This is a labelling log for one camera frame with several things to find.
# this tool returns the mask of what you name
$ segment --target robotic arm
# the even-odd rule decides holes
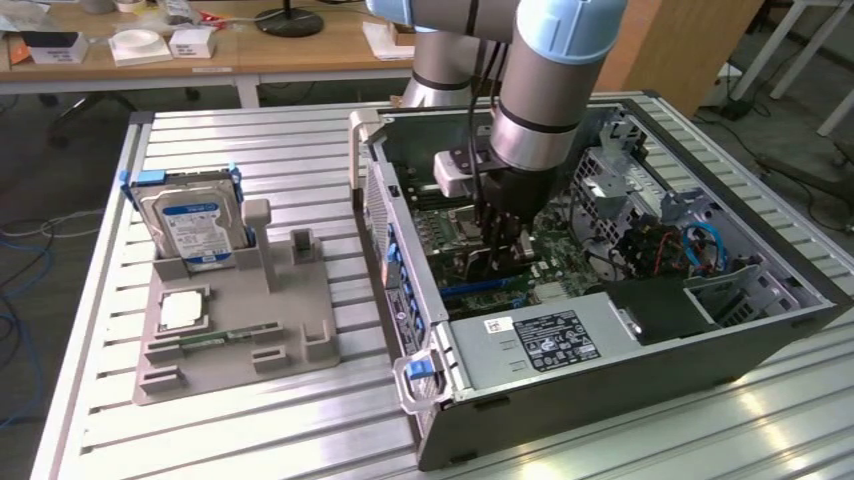
[[[490,148],[476,154],[476,165],[491,166],[480,173],[472,168],[478,222],[494,251],[511,245],[516,256],[527,251],[526,237],[567,161],[626,1],[367,0],[374,14],[418,25],[419,32],[436,30],[426,34],[435,35],[430,43],[416,44],[412,81],[438,91],[460,89],[459,78],[442,78],[436,57],[458,53],[452,45],[462,36],[511,44]],[[448,178],[460,177],[450,171],[450,156],[436,155],[436,180],[446,185]]]

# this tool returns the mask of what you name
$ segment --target blue cable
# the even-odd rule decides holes
[[[51,254],[51,250],[48,250],[47,248],[15,245],[12,243],[4,242],[3,240],[0,240],[0,246],[8,247],[13,250],[21,250],[24,252],[36,252],[44,256],[44,264],[41,265],[41,270],[35,275],[35,277],[24,282],[24,284],[20,285],[16,289],[7,291],[3,295],[5,298],[15,298],[23,295],[27,290],[29,290],[36,285],[36,283],[39,283],[41,279],[44,279],[48,271],[51,270],[51,267],[53,266],[53,255]]]
[[[718,259],[719,259],[719,268],[722,271],[726,271],[726,248],[723,247],[723,240],[720,239],[720,233],[718,233],[718,229],[703,222],[695,222],[688,224],[687,227],[682,230],[682,244],[684,245],[684,255],[688,257],[691,264],[695,267],[702,266],[702,262],[696,258],[694,254],[694,250],[691,250],[691,238],[688,237],[688,231],[692,228],[699,228],[700,230],[706,230],[711,234],[711,237],[715,239],[715,245],[718,250]]]
[[[7,315],[5,313],[0,313],[0,318],[7,320],[12,325],[17,327],[19,335],[24,340],[24,346],[29,352],[29,361],[32,363],[32,367],[36,373],[36,392],[33,393],[32,398],[24,404],[24,406],[12,414],[9,418],[5,419],[5,422],[0,423],[0,430],[8,427],[15,420],[21,418],[29,410],[32,410],[40,403],[41,397],[44,395],[44,374],[41,372],[41,362],[39,361],[39,355],[36,354],[36,347],[32,342],[32,336],[29,335],[29,328],[27,324],[21,322],[13,315]]]

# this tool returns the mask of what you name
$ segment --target aluminum extrusion table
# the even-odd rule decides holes
[[[846,292],[854,264],[660,99],[630,97]],[[431,473],[415,469],[348,201],[348,113],[379,104],[156,114],[128,129],[119,169],[236,162],[273,238],[324,242],[343,363],[145,407],[131,404],[153,246],[113,188],[33,478],[782,478],[854,472],[854,319],[735,383]],[[650,165],[694,184],[667,152]]]

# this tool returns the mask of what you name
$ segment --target gray floor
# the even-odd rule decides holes
[[[733,60],[747,66],[767,34],[746,37]],[[783,45],[766,75],[777,62],[786,58],[797,46]],[[399,94],[404,81],[343,82],[318,84],[307,93],[308,85],[298,84],[284,89],[264,88],[261,93],[267,105],[300,103],[331,103],[382,100],[390,94]],[[765,92],[759,101],[771,110],[771,117],[753,114],[735,123],[727,123],[750,148],[761,155],[785,159],[827,176],[843,172],[831,166],[839,154],[833,142],[815,134],[815,129],[833,111],[851,87],[854,73],[815,58],[789,95],[781,101],[771,101]],[[188,109],[236,108],[237,99],[232,88],[203,88],[201,99],[189,102],[183,91],[160,90],[129,92],[129,99],[143,110],[171,111]],[[61,95],[64,106],[79,95]],[[11,97],[0,98],[0,105],[8,105]],[[35,96],[20,97],[17,105],[0,114],[0,223],[21,218],[48,218],[76,210],[103,206],[115,174],[115,163],[121,147],[127,114],[109,103],[87,113],[65,130],[71,145],[57,151],[44,144],[44,134],[59,108],[43,107]],[[703,118],[716,120],[711,112],[699,113]],[[731,134],[719,126],[703,126],[710,137],[746,165],[754,167],[751,155],[738,145]],[[854,115],[843,121],[834,132],[838,140],[854,141]],[[789,201],[805,210],[806,196],[789,180],[779,176],[767,178],[769,184]],[[815,215],[834,224],[847,220],[846,209],[835,200],[817,193]],[[95,219],[80,220],[72,229],[84,229]],[[841,245],[854,252],[854,241],[842,234],[829,232]],[[37,244],[43,239],[32,239]],[[16,480],[27,478],[32,466],[35,450],[41,433],[41,419],[47,413],[52,385],[56,382],[64,347],[71,331],[77,297],[85,280],[93,236],[57,240],[53,246],[55,265],[49,275],[33,290],[15,301],[19,314],[28,322],[44,367],[45,400],[29,412],[25,423],[0,430],[0,478]],[[21,252],[0,248],[0,278],[15,271],[27,261]],[[0,359],[9,351],[11,342],[0,343]],[[0,372],[0,418],[23,405],[33,389],[33,373],[25,350],[19,351],[13,363]]]

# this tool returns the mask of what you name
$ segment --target white label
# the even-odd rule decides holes
[[[512,317],[491,318],[483,321],[487,333],[500,333],[512,330]]]
[[[231,73],[231,67],[196,67],[192,73]]]
[[[189,264],[217,263],[228,258],[231,242],[225,229],[216,225],[216,203],[165,207],[163,215],[177,253]]]

